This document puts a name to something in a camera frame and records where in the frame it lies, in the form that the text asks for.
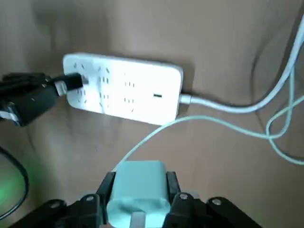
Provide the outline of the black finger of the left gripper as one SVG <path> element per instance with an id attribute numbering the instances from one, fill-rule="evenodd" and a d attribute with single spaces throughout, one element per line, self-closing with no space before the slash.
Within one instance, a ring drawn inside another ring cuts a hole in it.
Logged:
<path id="1" fill-rule="evenodd" d="M 59 96 L 66 95 L 69 91 L 77 90 L 88 84 L 88 79 L 80 73 L 60 75 L 51 79 Z"/>

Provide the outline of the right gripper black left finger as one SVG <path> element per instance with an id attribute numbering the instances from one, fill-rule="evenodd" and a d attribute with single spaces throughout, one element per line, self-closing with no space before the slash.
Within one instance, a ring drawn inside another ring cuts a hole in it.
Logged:
<path id="1" fill-rule="evenodd" d="M 19 221 L 15 228 L 99 228 L 107 223 L 106 205 L 115 179 L 108 172 L 94 194 L 87 194 L 71 205 L 64 200 L 51 199 Z"/>

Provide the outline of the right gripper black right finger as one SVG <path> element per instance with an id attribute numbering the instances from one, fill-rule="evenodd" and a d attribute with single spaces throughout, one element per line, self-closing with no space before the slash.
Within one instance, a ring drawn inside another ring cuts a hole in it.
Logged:
<path id="1" fill-rule="evenodd" d="M 166 172 L 170 212 L 167 228 L 259 228 L 250 216 L 224 197 L 203 202 L 198 196 L 181 191 L 174 171 Z"/>

